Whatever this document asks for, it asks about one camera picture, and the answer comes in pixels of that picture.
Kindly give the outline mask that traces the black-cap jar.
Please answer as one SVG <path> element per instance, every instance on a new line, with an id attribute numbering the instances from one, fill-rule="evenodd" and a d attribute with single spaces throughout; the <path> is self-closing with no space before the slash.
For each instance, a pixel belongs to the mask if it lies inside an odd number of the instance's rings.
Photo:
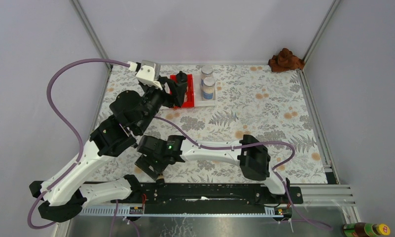
<path id="1" fill-rule="evenodd" d="M 184 73 L 183 71 L 179 71 L 176 74 L 176 81 L 177 83 L 187 83 L 188 81 L 187 74 Z"/>

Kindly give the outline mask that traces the blue-label shaker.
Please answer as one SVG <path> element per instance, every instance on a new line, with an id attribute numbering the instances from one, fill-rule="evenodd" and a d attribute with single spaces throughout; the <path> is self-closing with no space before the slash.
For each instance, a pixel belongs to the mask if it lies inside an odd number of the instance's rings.
<path id="1" fill-rule="evenodd" d="M 213 68 L 210 65 L 205 65 L 201 68 L 201 80 L 213 76 Z"/>
<path id="2" fill-rule="evenodd" d="M 215 95 L 215 79 L 213 77 L 204 78 L 202 81 L 203 100 L 213 100 Z"/>

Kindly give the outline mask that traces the small dark spice bottle front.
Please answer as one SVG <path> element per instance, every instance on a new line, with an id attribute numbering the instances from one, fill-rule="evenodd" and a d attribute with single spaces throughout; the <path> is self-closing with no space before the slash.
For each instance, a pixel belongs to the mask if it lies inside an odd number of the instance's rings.
<path id="1" fill-rule="evenodd" d="M 160 174 L 156 179 L 156 185 L 159 187 L 165 186 L 165 178 L 164 175 Z"/>

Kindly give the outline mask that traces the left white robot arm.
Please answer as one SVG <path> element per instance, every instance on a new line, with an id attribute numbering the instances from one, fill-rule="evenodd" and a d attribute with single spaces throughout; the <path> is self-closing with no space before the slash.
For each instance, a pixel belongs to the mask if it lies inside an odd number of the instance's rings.
<path id="1" fill-rule="evenodd" d="M 186 74 L 180 73 L 175 79 L 159 77 L 157 82 L 159 87 L 141 84 L 143 94 L 121 92 L 109 106 L 112 115 L 91 133 L 81 151 L 49 180 L 30 184 L 41 218 L 62 223 L 97 203 L 124 199 L 135 203 L 143 197 L 134 175 L 99 184 L 87 184 L 86 180 L 126 149 L 136 148 L 136 137 L 144 134 L 161 107 L 183 105 L 188 89 Z"/>

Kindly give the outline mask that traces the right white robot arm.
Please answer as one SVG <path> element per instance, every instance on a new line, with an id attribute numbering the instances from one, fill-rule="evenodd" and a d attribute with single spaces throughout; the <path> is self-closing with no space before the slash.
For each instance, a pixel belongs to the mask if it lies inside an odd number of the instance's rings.
<path id="1" fill-rule="evenodd" d="M 185 135 L 170 135 L 167 140 L 145 135 L 137 151 L 140 157 L 135 165 L 153 180 L 157 180 L 169 165 L 178 162 L 217 161 L 235 165 L 242 175 L 262 182 L 276 203 L 290 199 L 288 180 L 279 176 L 271 166 L 267 145 L 252 135 L 236 141 L 198 141 Z"/>

